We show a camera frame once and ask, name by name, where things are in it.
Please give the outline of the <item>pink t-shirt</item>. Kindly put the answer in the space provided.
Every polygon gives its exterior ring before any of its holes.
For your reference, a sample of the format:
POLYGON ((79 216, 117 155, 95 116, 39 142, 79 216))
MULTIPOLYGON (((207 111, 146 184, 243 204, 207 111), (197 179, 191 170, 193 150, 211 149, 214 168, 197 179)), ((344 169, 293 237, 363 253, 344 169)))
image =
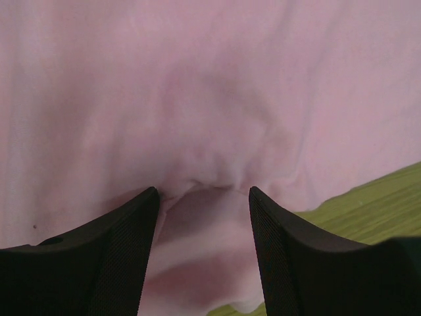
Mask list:
POLYGON ((140 315, 263 301, 248 195, 420 160, 419 1, 2 1, 1 246, 154 186, 140 315))

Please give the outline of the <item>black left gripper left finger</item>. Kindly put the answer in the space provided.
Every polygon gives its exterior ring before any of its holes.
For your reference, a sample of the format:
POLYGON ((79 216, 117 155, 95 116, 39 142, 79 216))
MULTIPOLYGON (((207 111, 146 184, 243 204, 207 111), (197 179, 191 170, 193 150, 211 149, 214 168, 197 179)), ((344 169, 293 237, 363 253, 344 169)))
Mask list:
POLYGON ((136 315, 159 206, 148 188, 74 230, 1 250, 1 314, 136 315))

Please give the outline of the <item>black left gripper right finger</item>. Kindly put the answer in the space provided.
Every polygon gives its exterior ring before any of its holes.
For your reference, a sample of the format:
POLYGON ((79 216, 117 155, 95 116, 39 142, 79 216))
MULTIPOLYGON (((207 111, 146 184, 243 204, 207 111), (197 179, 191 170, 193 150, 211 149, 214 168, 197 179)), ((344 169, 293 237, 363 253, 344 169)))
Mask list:
POLYGON ((249 209, 268 315, 419 315, 420 239, 373 246, 325 231, 257 187, 249 209))

